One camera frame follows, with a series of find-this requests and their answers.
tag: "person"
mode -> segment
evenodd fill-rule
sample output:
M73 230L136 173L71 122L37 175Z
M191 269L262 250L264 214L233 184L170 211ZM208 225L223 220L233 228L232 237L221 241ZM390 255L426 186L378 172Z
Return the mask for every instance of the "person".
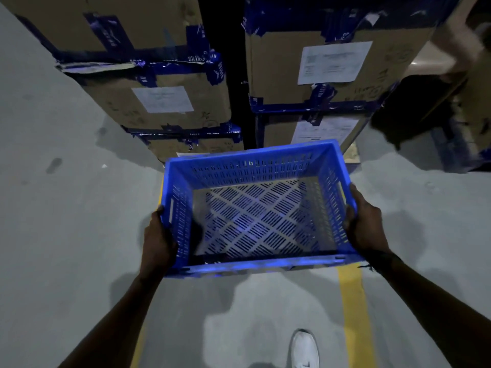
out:
M488 366L491 321L404 264L390 250L380 209L368 203L355 185L350 189L358 214L348 206L344 228L353 247L388 281L453 368ZM159 207L145 229L140 271L130 288L60 367L131 365L152 297L177 253L170 231L160 221L162 212ZM295 368L319 368L311 333L298 330L293 335L291 359Z

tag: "concrete floor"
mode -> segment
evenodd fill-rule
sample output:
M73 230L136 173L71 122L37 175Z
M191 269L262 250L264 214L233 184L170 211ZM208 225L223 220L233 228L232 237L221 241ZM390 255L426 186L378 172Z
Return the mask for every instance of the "concrete floor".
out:
M0 359L53 367L138 270L162 167L1 6L0 44ZM428 136L397 153L367 128L358 145L352 179L393 250L491 317L491 174L443 173ZM379 367L448 366L382 278L364 270L363 286ZM297 328L315 334L322 367L349 366L333 268L164 280L146 323L141 367L283 368Z

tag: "yellow floor line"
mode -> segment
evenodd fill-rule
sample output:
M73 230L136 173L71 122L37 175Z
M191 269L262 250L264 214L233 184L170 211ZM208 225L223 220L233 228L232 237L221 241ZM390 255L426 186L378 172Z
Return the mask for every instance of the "yellow floor line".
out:
M163 188L163 178L162 183L160 185L160 194L159 194L159 203L157 206L162 204L162 188ZM146 326L143 323L143 326L140 329L140 334L138 335L137 345L135 346L135 352L133 353L133 359L131 359L130 368L138 368L140 364L140 358L143 353L143 347L145 346L146 339Z
M353 263L337 268L348 363L349 368L377 368L361 269L358 266L358 263Z

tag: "crate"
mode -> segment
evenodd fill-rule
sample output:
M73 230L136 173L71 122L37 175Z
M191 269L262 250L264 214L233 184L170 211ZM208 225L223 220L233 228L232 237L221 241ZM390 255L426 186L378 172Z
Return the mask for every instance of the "crate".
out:
M169 160L162 222L179 245L169 275L362 260L342 228L349 184L335 140Z

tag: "human hand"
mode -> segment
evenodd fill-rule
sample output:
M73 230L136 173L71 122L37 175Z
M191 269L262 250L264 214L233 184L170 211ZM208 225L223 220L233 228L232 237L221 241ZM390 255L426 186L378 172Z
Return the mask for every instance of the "human hand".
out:
M392 251L389 249L389 243L382 226L381 210L368 203L354 184L350 185L350 191L358 207L358 216L356 216L353 207L348 205L346 218L343 222L344 230L351 245L362 256L369 250L391 254Z
M154 276L161 279L176 260L177 243L170 230L163 227L160 221L162 213L163 206L161 205L152 213L150 223L145 228L139 272L142 280Z

